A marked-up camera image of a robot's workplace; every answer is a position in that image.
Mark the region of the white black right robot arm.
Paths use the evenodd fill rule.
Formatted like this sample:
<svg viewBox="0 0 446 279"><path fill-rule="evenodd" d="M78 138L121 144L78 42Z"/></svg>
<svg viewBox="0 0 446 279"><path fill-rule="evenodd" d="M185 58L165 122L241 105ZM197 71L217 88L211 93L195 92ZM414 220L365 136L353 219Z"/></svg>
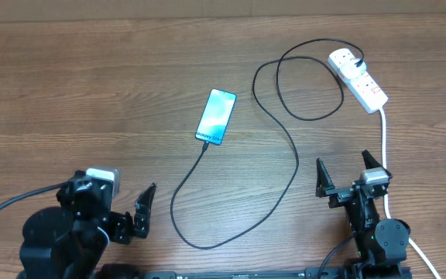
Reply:
<svg viewBox="0 0 446 279"><path fill-rule="evenodd" d="M330 208L343 208L352 235L338 244L317 270L305 270L317 278L407 279L412 274L401 263L407 259L410 226L400 219L381 219L375 200L388 193L392 174L368 150L362 151L365 170L351 187L336 188L323 161L316 159L316 196L329 198ZM331 257L350 240L355 241L359 256L341 267L327 268Z"/></svg>

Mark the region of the blue Samsung smartphone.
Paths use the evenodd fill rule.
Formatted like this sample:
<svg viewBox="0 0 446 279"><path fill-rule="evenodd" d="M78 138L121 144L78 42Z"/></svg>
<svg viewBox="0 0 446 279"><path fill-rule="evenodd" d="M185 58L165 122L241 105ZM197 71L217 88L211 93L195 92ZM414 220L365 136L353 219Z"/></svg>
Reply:
<svg viewBox="0 0 446 279"><path fill-rule="evenodd" d="M237 96L234 93L212 89L198 124L195 138L214 145L221 145L236 100Z"/></svg>

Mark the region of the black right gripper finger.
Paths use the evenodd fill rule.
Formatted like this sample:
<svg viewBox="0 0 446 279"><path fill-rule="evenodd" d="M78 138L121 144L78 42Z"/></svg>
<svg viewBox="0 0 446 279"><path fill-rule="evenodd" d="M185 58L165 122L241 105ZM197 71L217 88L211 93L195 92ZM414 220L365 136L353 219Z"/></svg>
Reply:
<svg viewBox="0 0 446 279"><path fill-rule="evenodd" d="M321 158L316 159L317 185L315 194L318 198L327 197L335 189L335 185Z"/></svg>
<svg viewBox="0 0 446 279"><path fill-rule="evenodd" d="M362 158L366 170L383 167L368 150L362 151Z"/></svg>

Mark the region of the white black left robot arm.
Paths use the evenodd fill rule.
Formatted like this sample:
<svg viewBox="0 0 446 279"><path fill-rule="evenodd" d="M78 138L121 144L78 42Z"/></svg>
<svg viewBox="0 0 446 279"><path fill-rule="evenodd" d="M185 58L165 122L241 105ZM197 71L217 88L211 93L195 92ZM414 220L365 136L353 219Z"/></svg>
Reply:
<svg viewBox="0 0 446 279"><path fill-rule="evenodd" d="M57 192L59 207L29 217L19 250L19 278L92 278L110 243L128 245L149 234L156 192L151 184L135 200L135 213L111 210L113 183L90 180L80 187L69 182Z"/></svg>

